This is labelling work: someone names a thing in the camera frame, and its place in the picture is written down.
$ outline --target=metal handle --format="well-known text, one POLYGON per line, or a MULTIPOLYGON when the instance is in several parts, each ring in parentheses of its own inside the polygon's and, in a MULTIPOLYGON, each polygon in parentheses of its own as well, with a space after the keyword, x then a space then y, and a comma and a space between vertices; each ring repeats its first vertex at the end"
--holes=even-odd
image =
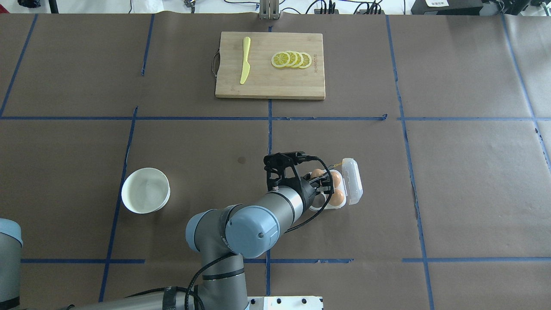
POLYGON ((212 57, 212 65, 210 66, 210 71, 212 72, 212 75, 214 75, 214 78, 217 77, 216 72, 218 72, 218 69, 220 68, 220 61, 218 62, 218 68, 216 71, 214 71, 214 65, 216 63, 216 57, 218 56, 218 59, 220 60, 220 49, 216 51, 216 54, 214 54, 214 57, 212 57))

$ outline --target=blue joint cap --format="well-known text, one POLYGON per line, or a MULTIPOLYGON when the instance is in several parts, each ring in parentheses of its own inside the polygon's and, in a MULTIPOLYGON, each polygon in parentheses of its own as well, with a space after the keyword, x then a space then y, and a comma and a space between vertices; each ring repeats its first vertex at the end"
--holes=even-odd
POLYGON ((19 241, 23 246, 23 239, 21 238, 21 227, 14 221, 0 218, 0 233, 8 235, 15 240, 19 241))
POLYGON ((197 249, 197 246, 195 245, 195 230, 197 230, 197 225, 199 225, 199 222, 201 221, 201 218, 203 216, 215 209, 210 209, 208 211, 205 211, 203 213, 195 214, 190 221, 187 223, 186 226, 186 241, 187 245, 190 246, 192 250, 199 253, 199 249, 197 249))
POLYGON ((234 253, 255 258, 275 245, 280 230, 272 211, 248 206, 236 212, 226 224, 226 240, 234 253))

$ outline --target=white mounting plate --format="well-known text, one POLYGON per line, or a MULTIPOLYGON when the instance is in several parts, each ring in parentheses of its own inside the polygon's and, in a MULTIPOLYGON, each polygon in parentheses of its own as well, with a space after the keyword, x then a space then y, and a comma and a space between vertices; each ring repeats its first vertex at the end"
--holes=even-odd
POLYGON ((250 310, 323 310, 319 296, 261 296, 249 297, 250 310))

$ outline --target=white bowl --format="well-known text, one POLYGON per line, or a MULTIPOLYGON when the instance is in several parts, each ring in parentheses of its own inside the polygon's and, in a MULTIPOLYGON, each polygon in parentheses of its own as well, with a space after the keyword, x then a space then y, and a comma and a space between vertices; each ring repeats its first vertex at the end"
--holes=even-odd
POLYGON ((155 212, 169 200, 169 180, 160 170, 142 168, 128 176, 121 196, 126 208, 134 213, 155 212))

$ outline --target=wooden cutting board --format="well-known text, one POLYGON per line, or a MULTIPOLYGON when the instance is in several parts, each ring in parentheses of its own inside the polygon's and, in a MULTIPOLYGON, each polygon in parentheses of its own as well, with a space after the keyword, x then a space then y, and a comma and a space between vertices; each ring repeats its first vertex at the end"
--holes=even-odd
POLYGON ((215 93, 218 98, 325 99, 322 34, 222 32, 215 93), (251 70, 240 85, 246 36, 251 38, 251 70), (272 56, 288 50, 307 52, 312 65, 306 69, 273 67, 272 56))

